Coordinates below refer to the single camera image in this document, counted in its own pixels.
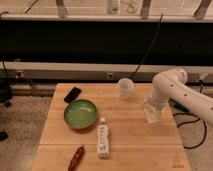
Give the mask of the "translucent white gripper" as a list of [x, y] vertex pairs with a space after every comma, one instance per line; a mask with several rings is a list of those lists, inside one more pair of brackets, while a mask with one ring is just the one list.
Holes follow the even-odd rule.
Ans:
[[162, 108], [151, 104], [150, 102], [144, 103], [144, 114], [149, 124], [159, 122], [161, 120]]

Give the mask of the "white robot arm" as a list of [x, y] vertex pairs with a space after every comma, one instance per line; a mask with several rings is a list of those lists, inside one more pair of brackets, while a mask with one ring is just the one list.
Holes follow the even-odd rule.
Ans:
[[153, 88], [144, 100], [143, 108], [148, 123], [158, 122], [163, 108], [173, 99], [213, 126], [213, 98], [187, 87], [187, 79], [182, 68], [163, 71], [153, 77]]

